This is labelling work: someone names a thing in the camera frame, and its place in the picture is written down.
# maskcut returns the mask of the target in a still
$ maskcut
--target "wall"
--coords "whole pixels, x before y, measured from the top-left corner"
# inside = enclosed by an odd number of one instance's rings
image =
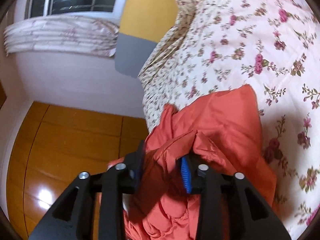
[[[23,20],[26,3],[16,1],[15,22]],[[28,95],[35,101],[144,117],[140,81],[117,72],[114,59],[22,52],[16,53],[15,64]]]
[[[6,57],[4,52],[2,33],[12,19],[11,11],[0,24],[0,82],[7,95],[0,109],[0,206],[7,217],[5,189],[10,154],[20,125],[32,104],[19,77],[14,55]]]

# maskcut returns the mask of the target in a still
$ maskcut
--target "floral bedsheet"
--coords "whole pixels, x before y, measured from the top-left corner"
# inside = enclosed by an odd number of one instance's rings
[[[139,78],[149,130],[165,103],[250,84],[265,160],[277,174],[278,215],[293,240],[320,204],[319,23],[305,0],[177,0],[176,24]]]

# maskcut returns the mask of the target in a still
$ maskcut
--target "orange down jacket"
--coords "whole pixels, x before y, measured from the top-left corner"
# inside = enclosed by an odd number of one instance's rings
[[[179,112],[172,105],[164,107],[160,124],[146,139],[140,189],[131,196],[128,214],[124,212],[127,238],[195,239],[199,195],[186,193],[176,167],[190,149],[217,172],[244,173],[272,205],[276,176],[261,157],[256,96],[244,85],[202,96]]]

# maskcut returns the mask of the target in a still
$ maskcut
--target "floral curtain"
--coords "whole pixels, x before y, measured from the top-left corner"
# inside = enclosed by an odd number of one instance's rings
[[[7,54],[55,51],[111,57],[119,27],[104,19],[84,16],[35,17],[9,25],[4,31]]]

